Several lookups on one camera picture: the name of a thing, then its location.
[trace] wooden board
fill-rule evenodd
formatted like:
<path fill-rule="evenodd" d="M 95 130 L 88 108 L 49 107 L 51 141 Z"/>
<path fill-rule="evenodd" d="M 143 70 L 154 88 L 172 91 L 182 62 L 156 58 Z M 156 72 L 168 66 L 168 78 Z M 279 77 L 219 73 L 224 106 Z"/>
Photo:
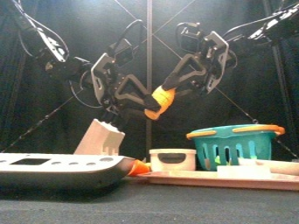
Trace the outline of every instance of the wooden board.
<path fill-rule="evenodd" d="M 299 191 L 299 176 L 271 174 L 271 178 L 219 178 L 215 171 L 152 171 L 137 175 L 149 183 Z"/>

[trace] teal basket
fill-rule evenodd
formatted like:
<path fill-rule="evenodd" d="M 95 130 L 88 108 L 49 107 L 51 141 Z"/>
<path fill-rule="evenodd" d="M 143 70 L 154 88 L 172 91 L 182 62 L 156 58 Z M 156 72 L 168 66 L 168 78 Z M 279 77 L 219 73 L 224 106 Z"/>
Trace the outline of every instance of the teal basket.
<path fill-rule="evenodd" d="M 270 160 L 271 141 L 284 133 L 276 125 L 247 124 L 198 129 L 187 138 L 195 142 L 202 168 L 216 171 L 218 165 L 239 165 L 239 158 Z"/>

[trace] black backdrop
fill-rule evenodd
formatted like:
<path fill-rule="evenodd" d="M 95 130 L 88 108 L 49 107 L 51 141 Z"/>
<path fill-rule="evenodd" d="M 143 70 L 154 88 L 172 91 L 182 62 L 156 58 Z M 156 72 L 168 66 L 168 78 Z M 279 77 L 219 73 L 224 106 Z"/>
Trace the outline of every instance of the black backdrop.
<path fill-rule="evenodd" d="M 162 85 L 183 56 L 175 44 L 175 26 L 180 22 L 200 22 L 206 33 L 223 34 L 230 28 L 255 21 L 267 15 L 279 1 L 239 0 L 179 0 L 154 1 L 152 25 L 152 89 Z M 64 39 L 72 56 L 95 62 L 117 41 L 127 25 L 143 19 L 147 26 L 149 12 L 145 0 L 23 0 L 23 8 Z M 5 12 L 0 12 L 0 88 L 1 88 L 1 148 L 32 127 L 69 98 L 67 83 L 52 80 L 37 67 L 32 58 L 24 55 L 17 30 Z M 123 68 L 125 74 L 135 74 L 147 85 L 147 42 L 141 44 L 135 60 Z M 258 52 L 238 63 L 227 73 L 219 90 L 255 117 L 260 123 L 286 127 L 282 137 L 286 145 L 298 154 L 298 41 L 284 41 L 282 51 L 283 79 L 279 76 L 272 49 Z M 192 130 L 251 123 L 231 104 L 220 91 L 208 95 L 190 94 L 178 99 L 159 121 L 152 122 L 151 148 L 194 148 L 186 134 Z M 92 92 L 81 96 L 95 103 Z M 101 111 L 71 101 L 23 141 L 5 152 L 72 153 L 93 118 Z M 125 128 L 125 140 L 120 154 L 143 158 L 147 156 L 145 121 L 131 119 Z M 288 160 L 291 154 L 278 145 L 274 159 Z"/>

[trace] black table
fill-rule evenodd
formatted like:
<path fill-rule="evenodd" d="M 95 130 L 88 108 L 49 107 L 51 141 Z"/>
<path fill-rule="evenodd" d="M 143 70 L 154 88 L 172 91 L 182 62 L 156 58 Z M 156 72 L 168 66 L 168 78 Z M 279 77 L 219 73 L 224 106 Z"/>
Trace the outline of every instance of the black table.
<path fill-rule="evenodd" d="M 299 192 L 154 185 L 101 191 L 0 191 L 0 223 L 299 223 Z"/>

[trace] small white container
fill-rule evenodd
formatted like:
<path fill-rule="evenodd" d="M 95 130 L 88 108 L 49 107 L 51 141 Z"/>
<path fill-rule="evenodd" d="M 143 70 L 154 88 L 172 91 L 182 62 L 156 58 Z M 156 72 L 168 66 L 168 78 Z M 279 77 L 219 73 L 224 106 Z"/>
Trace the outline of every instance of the small white container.
<path fill-rule="evenodd" d="M 149 150 L 152 172 L 195 171 L 196 150 L 156 149 Z"/>

